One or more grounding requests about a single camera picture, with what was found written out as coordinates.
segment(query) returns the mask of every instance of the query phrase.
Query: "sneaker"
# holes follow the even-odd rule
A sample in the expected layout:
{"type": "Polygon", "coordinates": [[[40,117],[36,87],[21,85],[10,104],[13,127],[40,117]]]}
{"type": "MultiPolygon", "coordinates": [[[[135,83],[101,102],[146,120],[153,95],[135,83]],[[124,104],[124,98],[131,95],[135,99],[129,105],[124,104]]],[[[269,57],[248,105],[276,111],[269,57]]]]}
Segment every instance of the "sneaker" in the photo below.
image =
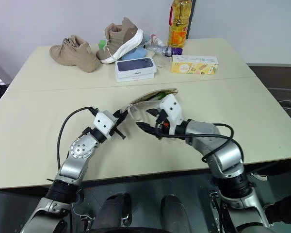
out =
{"type": "Polygon", "coordinates": [[[100,65],[88,42],[77,35],[65,38],[62,45],[52,46],[49,53],[59,64],[77,66],[85,72],[93,72],[100,65]]]}
{"type": "Polygon", "coordinates": [[[141,43],[144,32],[126,17],[122,23],[122,25],[112,23],[105,29],[108,42],[102,50],[98,50],[96,53],[102,63],[115,62],[141,43]]]}
{"type": "Polygon", "coordinates": [[[258,179],[258,180],[260,180],[260,181],[267,181],[267,176],[266,176],[266,175],[259,175],[259,174],[257,174],[256,172],[251,173],[251,175],[252,175],[254,178],[256,178],[256,179],[258,179]]]}

